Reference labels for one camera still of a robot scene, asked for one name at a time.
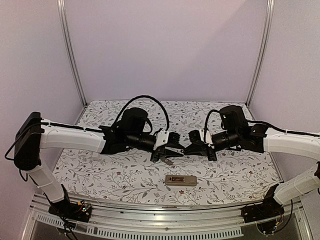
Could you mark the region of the grey remote battery cover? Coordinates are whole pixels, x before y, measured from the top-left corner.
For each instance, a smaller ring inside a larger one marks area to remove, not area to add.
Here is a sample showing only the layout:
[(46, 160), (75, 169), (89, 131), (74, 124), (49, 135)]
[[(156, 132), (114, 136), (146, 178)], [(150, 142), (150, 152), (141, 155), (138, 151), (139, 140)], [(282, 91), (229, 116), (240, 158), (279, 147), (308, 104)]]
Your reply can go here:
[(171, 160), (169, 160), (167, 158), (163, 158), (161, 161), (164, 162), (166, 165), (169, 165), (169, 166), (172, 166), (174, 164)]

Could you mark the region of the white slim remote control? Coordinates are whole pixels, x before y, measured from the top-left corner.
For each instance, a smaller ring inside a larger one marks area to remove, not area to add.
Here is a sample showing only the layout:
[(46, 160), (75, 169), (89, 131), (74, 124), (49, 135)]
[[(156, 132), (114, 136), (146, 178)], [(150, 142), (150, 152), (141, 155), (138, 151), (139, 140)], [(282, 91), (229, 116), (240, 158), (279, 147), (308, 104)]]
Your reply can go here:
[(94, 161), (98, 161), (98, 160), (101, 159), (101, 155), (100, 155), (99, 153), (93, 153), (93, 154), (92, 154), (92, 159), (93, 159)]

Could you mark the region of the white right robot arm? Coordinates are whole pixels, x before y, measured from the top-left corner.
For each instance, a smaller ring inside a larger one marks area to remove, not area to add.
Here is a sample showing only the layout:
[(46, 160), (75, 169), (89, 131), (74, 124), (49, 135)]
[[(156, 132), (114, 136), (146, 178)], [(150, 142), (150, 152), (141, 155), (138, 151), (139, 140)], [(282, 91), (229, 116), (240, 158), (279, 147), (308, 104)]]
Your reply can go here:
[(191, 131), (191, 144), (185, 155), (217, 159), (222, 150), (271, 154), (276, 159), (284, 181), (269, 188), (259, 206), (262, 218), (269, 218), (288, 201), (320, 187), (320, 135), (318, 133), (281, 129), (265, 121), (248, 120), (242, 107), (229, 105), (211, 110), (221, 118), (222, 131), (210, 133), (208, 120), (204, 128)]

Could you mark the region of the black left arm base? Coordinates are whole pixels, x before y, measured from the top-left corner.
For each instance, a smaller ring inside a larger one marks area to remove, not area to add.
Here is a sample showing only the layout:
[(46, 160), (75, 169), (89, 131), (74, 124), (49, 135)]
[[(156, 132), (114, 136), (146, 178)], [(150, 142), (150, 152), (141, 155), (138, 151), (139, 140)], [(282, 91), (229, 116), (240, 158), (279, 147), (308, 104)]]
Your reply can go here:
[(92, 214), (92, 205), (89, 202), (81, 200), (78, 203), (70, 201), (69, 195), (64, 191), (64, 197), (61, 201), (51, 202), (49, 213), (58, 217), (88, 223)]

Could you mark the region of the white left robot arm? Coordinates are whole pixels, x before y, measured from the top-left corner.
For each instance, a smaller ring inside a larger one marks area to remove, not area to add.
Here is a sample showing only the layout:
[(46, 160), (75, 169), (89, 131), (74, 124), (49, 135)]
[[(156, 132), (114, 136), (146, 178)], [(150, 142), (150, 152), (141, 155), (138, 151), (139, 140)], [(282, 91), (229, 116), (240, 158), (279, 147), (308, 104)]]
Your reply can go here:
[(180, 135), (168, 128), (145, 131), (150, 125), (148, 113), (137, 107), (122, 110), (111, 126), (89, 128), (63, 124), (32, 112), (15, 135), (4, 157), (12, 161), (37, 184), (55, 209), (63, 216), (74, 213), (74, 205), (52, 171), (41, 160), (42, 150), (82, 150), (99, 155), (115, 155), (131, 149), (151, 154), (151, 162), (181, 157)]

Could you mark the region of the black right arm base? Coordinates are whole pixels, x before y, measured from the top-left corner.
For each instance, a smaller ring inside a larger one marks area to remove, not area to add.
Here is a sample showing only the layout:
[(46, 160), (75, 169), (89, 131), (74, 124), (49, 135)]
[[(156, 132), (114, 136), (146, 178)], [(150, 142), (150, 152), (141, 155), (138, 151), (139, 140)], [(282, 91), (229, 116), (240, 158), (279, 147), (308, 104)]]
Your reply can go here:
[(271, 235), (276, 232), (285, 213), (283, 206), (274, 199), (275, 190), (278, 186), (279, 184), (275, 184), (267, 191), (262, 203), (247, 204), (241, 208), (241, 216), (245, 223), (273, 218), (270, 222), (263, 222), (257, 225), (257, 229), (264, 235)]

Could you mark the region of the floral patterned table mat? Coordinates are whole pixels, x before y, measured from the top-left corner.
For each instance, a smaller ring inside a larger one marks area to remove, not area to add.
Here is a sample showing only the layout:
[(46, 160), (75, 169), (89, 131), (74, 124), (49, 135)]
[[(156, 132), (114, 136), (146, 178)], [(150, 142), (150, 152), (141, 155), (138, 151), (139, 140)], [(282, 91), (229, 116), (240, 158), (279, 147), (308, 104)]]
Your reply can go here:
[[(150, 100), (96, 100), (86, 108), (80, 126), (110, 126), (123, 107), (142, 108), (154, 130), (168, 127), (180, 134), (183, 146), (190, 144), (188, 133), (201, 129), (208, 120), (212, 133), (221, 131), (221, 118), (211, 110), (220, 102)], [(218, 152), (217, 161), (203, 156), (173, 158), (173, 165), (153, 163), (150, 153), (138, 149), (115, 155), (101, 155), (65, 149), (53, 171), (69, 194), (151, 205), (222, 205), (260, 201), (269, 187), (281, 178), (267, 153), (251, 151)], [(196, 186), (166, 185), (166, 175), (196, 176)]]

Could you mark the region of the aluminium front rail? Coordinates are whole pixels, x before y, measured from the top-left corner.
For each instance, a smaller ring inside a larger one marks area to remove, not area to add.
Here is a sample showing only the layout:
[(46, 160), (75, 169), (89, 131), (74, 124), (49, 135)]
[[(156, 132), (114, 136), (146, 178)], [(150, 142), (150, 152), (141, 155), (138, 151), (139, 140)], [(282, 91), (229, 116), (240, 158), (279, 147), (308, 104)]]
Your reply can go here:
[(36, 193), (22, 232), (24, 240), (311, 240), (313, 234), (299, 199), (284, 207), (275, 233), (273, 218), (245, 222), (243, 204), (150, 205), (72, 194), (70, 200), (92, 205), (88, 222), (74, 222), (72, 232), (49, 213), (47, 199)]

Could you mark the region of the right aluminium corner post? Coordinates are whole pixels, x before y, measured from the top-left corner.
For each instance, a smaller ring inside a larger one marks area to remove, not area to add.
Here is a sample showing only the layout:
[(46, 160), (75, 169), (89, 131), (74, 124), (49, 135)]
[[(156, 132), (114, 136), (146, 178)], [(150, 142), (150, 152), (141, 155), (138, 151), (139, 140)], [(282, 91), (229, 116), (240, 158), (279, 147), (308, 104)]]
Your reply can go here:
[(275, 1), (268, 0), (266, 2), (266, 12), (265, 12), (265, 20), (263, 24), (262, 37), (260, 41), (257, 61), (255, 64), (255, 68), (252, 75), (252, 80), (249, 88), (249, 92), (246, 98), (245, 105), (249, 109), (253, 103), (254, 95), (256, 92), (256, 88), (258, 86), (258, 81), (260, 77), (260, 73), (263, 67), (264, 57), (268, 47), (268, 40), (271, 32), (273, 14), (274, 14)]

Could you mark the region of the aluminium corner post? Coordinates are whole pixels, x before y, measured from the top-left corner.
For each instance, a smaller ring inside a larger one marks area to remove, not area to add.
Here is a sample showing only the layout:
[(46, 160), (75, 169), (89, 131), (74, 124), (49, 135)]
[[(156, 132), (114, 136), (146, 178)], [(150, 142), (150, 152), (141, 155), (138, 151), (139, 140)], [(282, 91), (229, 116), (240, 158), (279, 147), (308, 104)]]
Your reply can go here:
[(74, 54), (74, 49), (72, 46), (72, 39), (71, 39), (71, 34), (68, 26), (66, 3), (64, 0), (57, 0), (56, 2), (57, 2), (58, 13), (59, 13), (59, 20), (61, 24), (62, 36), (64, 40), (66, 54), (67, 54), (71, 74), (73, 77), (75, 89), (78, 93), (82, 106), (85, 108), (88, 105), (88, 101), (85, 95), (83, 84), (81, 82), (81, 78), (80, 78), (80, 74), (79, 74), (79, 70), (77, 67), (77, 62)]
[(256, 92), (256, 88), (258, 86), (258, 81), (260, 77), (260, 73), (263, 67), (264, 57), (268, 47), (268, 40), (271, 32), (273, 14), (274, 14), (275, 1), (268, 0), (266, 2), (266, 12), (265, 12), (265, 20), (263, 24), (262, 37), (260, 41), (257, 61), (255, 64), (255, 68), (252, 75), (252, 80), (249, 88), (249, 92), (246, 98), (245, 105), (249, 109), (253, 103), (254, 95)]

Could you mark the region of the left aluminium corner post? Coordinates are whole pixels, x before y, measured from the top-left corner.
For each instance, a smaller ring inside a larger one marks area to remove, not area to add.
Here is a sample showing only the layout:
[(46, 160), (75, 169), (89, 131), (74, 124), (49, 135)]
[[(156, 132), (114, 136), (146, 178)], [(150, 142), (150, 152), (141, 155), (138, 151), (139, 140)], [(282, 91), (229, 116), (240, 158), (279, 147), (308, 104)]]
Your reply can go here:
[(57, 2), (58, 13), (59, 13), (59, 20), (61, 24), (62, 36), (64, 40), (66, 54), (67, 54), (71, 74), (73, 77), (75, 89), (78, 93), (82, 106), (85, 108), (88, 105), (88, 101), (85, 95), (83, 84), (81, 82), (81, 78), (80, 78), (80, 74), (79, 74), (79, 70), (77, 67), (77, 62), (74, 54), (74, 49), (72, 46), (72, 39), (71, 39), (71, 34), (68, 26), (66, 3), (64, 0), (57, 0), (56, 2)]

